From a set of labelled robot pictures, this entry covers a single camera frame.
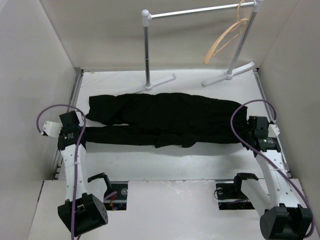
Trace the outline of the black trousers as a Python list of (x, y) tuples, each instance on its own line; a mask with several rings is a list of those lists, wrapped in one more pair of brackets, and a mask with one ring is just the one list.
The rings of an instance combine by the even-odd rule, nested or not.
[(98, 144), (181, 146), (195, 143), (236, 144), (233, 130), (249, 134), (247, 108), (240, 103), (186, 93), (97, 95), (89, 98), (87, 142)]

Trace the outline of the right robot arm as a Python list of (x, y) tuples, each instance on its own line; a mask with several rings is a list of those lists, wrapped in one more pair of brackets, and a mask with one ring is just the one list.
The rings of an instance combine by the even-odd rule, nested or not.
[(266, 240), (303, 240), (312, 225), (313, 215), (309, 207), (301, 205), (289, 182), (276, 138), (280, 131), (262, 116), (250, 116), (248, 126), (245, 147), (253, 151), (267, 190), (253, 173), (238, 173), (231, 190), (236, 197), (246, 196), (251, 202)]

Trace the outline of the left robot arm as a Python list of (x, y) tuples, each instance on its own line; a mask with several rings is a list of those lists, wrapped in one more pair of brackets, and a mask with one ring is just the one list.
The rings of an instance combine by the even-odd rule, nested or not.
[(57, 213), (71, 233), (71, 239), (108, 224), (104, 200), (112, 195), (112, 186), (105, 173), (89, 176), (86, 169), (85, 127), (80, 125), (75, 111), (59, 116), (62, 128), (58, 136), (66, 193)]

